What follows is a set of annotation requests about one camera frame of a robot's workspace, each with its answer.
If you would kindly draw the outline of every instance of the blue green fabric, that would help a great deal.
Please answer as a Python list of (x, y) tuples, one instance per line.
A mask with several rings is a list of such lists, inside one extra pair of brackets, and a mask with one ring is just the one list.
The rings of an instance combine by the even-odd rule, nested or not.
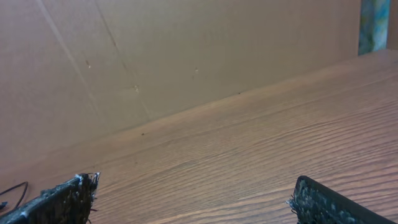
[(390, 0), (362, 0), (359, 54), (386, 48)]

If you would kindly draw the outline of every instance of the wire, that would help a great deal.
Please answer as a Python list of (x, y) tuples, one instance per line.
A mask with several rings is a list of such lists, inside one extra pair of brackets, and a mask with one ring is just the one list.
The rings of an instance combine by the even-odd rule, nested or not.
[(19, 201), (17, 202), (17, 204), (16, 204), (15, 207), (14, 207), (14, 209), (16, 209), (16, 208), (19, 206), (19, 204), (21, 203), (22, 199), (24, 199), (24, 197), (25, 197), (28, 184), (29, 184), (29, 183), (28, 183), (27, 181), (25, 181), (25, 182), (23, 182), (23, 183), (20, 183), (20, 184), (18, 184), (18, 185), (15, 185), (15, 186), (13, 186), (13, 187), (11, 187), (11, 188), (9, 188), (9, 189), (7, 189), (7, 190), (1, 192), (1, 193), (0, 193), (0, 196), (4, 195), (5, 193), (7, 193), (7, 192), (9, 192), (9, 191), (12, 191), (12, 190), (16, 189), (17, 187), (20, 187), (20, 186), (22, 186), (22, 185), (25, 185), (24, 192), (22, 193), (22, 195), (21, 195)]

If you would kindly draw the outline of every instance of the wooden tabletop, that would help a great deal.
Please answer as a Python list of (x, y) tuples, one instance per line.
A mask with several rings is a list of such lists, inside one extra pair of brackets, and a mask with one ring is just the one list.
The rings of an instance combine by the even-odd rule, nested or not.
[(285, 201), (307, 175), (398, 222), (397, 74), (398, 52), (382, 50), (29, 161), (0, 158), (0, 189), (28, 180), (32, 199), (100, 170), (94, 224), (295, 223)]

